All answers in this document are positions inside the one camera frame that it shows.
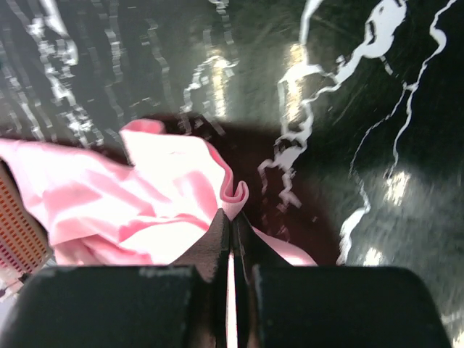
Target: cloth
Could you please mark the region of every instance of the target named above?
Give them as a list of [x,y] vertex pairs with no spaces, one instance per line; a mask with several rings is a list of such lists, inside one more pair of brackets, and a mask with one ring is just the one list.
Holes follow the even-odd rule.
[[[25,209],[49,232],[59,265],[167,265],[223,208],[233,219],[248,199],[216,149],[201,138],[164,134],[137,120],[121,131],[133,167],[91,150],[0,139]],[[294,265],[301,249],[255,230]]]

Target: pink cloth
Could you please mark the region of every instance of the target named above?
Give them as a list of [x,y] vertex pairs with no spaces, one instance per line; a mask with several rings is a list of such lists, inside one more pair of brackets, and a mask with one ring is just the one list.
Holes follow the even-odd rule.
[[[233,219],[248,199],[216,149],[137,120],[120,134],[134,167],[96,152],[0,139],[0,157],[26,210],[49,232],[61,265],[167,265],[209,228],[218,208]],[[256,233],[294,265],[301,249]]]

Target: perforated brown object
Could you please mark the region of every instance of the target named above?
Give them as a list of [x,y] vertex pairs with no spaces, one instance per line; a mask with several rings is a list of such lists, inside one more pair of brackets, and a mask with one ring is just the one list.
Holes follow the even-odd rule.
[[15,182],[0,162],[0,277],[9,283],[33,273],[50,256],[43,228],[26,212]]

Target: marble table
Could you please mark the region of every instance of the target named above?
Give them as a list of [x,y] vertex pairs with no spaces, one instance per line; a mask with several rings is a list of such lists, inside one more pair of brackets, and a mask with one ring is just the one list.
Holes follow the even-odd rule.
[[1,135],[123,154],[120,128],[155,114],[218,147],[266,233],[321,265],[415,271],[463,347],[463,15],[464,0],[0,0]]

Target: glossy black tabletop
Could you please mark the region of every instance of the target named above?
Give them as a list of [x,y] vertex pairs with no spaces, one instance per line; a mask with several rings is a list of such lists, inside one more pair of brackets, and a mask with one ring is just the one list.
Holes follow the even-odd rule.
[[415,271],[462,347],[463,15],[464,0],[0,0],[1,134],[117,150],[155,114],[218,148],[266,233],[321,265]]

